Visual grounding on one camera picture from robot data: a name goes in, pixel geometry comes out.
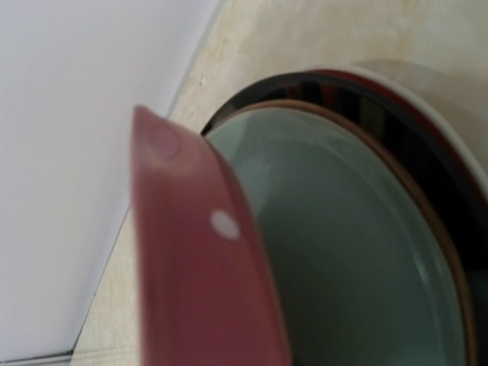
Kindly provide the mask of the pink speckled plate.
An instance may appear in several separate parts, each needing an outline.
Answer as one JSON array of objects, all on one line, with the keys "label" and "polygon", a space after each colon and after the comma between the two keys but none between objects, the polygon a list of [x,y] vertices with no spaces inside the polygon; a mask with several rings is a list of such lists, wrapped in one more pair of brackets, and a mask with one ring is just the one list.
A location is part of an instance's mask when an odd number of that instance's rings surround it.
[{"label": "pink speckled plate", "polygon": [[227,161],[138,106],[131,180],[142,364],[291,364],[268,259]]}]

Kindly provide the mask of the light teal plate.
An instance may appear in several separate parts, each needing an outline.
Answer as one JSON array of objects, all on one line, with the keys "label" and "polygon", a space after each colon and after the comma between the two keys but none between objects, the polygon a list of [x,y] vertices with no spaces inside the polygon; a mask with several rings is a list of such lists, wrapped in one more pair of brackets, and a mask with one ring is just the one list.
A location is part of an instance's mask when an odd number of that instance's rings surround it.
[{"label": "light teal plate", "polygon": [[419,186],[352,122],[264,102],[206,135],[236,173],[295,365],[477,365],[454,243]]}]

